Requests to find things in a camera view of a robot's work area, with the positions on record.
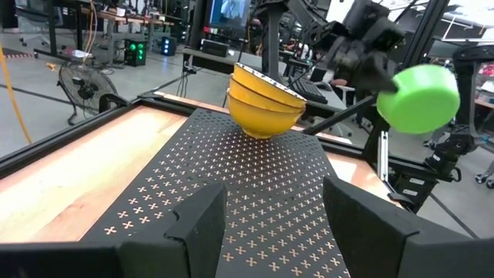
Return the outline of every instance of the black perforated plate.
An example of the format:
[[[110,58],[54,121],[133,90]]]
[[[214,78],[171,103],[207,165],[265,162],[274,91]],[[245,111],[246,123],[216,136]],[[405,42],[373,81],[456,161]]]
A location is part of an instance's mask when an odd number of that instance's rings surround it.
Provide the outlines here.
[[[124,240],[200,187],[222,181],[227,219],[217,277],[347,277],[322,203],[335,175],[315,137],[269,140],[196,110],[84,236]]]

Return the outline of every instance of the orange cable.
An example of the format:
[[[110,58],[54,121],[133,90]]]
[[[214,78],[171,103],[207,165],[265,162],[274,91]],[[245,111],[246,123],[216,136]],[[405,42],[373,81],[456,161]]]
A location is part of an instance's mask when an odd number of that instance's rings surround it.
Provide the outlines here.
[[[19,121],[19,124],[21,125],[25,139],[31,144],[32,143],[31,137],[28,134],[28,130],[25,128],[24,121],[22,120],[21,112],[19,111],[19,107],[17,106],[17,102],[15,101],[14,90],[12,89],[12,84],[10,83],[10,77],[8,76],[7,62],[5,61],[5,56],[3,56],[2,45],[0,45],[0,63],[2,64],[3,75],[5,77],[5,83],[7,85],[8,96],[10,97],[10,101],[12,102],[12,106],[14,107],[15,115],[17,116],[17,120]]]

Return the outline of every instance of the yellow bowl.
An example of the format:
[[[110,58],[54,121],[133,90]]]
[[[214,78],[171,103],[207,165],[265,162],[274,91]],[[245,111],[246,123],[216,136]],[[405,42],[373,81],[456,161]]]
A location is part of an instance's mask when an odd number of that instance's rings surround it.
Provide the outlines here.
[[[271,110],[283,113],[300,113],[303,112],[303,108],[291,107],[287,104],[280,103],[277,100],[272,100],[268,97],[264,97],[262,94],[250,90],[248,87],[242,85],[235,80],[233,76],[230,77],[230,90],[229,93],[237,100],[241,100],[244,103],[253,105],[265,110]]]
[[[236,63],[233,69],[233,76],[242,85],[271,100],[277,100],[290,107],[300,109],[303,109],[306,105],[307,100],[298,93],[248,66]]]
[[[228,108],[233,120],[242,130],[256,139],[268,139],[289,130],[299,119],[300,113],[282,113],[264,110],[247,104],[228,94]]]

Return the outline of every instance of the green object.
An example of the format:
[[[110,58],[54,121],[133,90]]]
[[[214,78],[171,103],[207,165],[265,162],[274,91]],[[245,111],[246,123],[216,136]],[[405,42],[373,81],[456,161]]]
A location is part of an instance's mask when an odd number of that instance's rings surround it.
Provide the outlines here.
[[[455,76],[445,67],[414,66],[393,77],[397,93],[381,92],[379,114],[398,132],[424,134],[447,124],[458,111]]]

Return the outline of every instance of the keyboard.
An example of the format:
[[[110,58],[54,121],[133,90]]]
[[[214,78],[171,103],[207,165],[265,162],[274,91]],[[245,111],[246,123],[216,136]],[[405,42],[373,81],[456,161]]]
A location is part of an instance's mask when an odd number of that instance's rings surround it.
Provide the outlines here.
[[[297,77],[288,77],[288,84],[291,84]],[[309,80],[303,78],[298,79],[290,89],[296,91],[300,96],[305,97],[308,100],[315,101],[317,103],[327,104],[327,99],[324,97]]]

